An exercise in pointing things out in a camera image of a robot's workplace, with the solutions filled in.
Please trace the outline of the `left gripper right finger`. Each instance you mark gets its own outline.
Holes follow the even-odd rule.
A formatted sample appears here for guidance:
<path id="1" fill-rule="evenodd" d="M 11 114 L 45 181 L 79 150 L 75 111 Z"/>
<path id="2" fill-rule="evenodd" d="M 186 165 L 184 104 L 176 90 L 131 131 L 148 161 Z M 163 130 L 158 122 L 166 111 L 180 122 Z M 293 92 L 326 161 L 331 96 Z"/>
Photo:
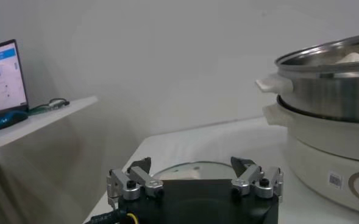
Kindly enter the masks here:
<path id="1" fill-rule="evenodd" d="M 279 167 L 266 170 L 251 159 L 232 156 L 230 159 L 236 178 L 231 180 L 232 194 L 241 198 L 254 193 L 258 198 L 282 199 L 283 172 Z"/>

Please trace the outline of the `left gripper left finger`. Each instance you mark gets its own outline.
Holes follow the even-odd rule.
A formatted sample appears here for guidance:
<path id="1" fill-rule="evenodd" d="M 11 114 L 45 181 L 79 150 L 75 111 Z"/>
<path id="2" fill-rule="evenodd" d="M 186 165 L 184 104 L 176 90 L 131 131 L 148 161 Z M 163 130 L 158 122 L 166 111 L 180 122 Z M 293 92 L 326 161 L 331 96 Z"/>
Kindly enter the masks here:
<path id="1" fill-rule="evenodd" d="M 107 175 L 108 201 L 122 197 L 127 201 L 138 200 L 141 191 L 147 197 L 162 198 L 164 196 L 163 181 L 150 176 L 151 158 L 134 161 L 125 172 L 111 169 Z"/>

